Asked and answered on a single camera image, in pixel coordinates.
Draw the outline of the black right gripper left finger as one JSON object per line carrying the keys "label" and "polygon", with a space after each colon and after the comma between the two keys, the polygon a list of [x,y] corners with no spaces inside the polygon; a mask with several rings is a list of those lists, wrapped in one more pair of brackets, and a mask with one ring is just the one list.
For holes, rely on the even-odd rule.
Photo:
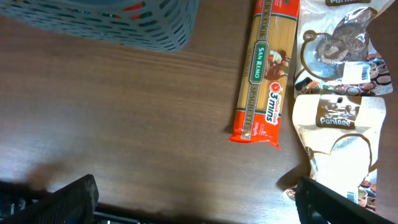
{"label": "black right gripper left finger", "polygon": [[1,182],[1,223],[94,223],[98,199],[91,174],[52,193]]}

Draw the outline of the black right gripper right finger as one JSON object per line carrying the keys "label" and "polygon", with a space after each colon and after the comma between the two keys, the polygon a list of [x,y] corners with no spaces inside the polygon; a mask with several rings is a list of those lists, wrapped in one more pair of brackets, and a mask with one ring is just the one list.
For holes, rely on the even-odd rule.
{"label": "black right gripper right finger", "polygon": [[303,224],[392,224],[308,177],[298,182],[295,204]]}

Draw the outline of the Pantree pouch white contents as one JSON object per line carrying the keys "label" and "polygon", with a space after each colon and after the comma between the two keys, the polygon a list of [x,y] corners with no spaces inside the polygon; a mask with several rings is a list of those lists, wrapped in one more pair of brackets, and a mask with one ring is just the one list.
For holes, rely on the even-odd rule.
{"label": "Pantree pouch white contents", "polygon": [[309,177],[375,212],[383,98],[300,95],[292,121],[310,161]]}

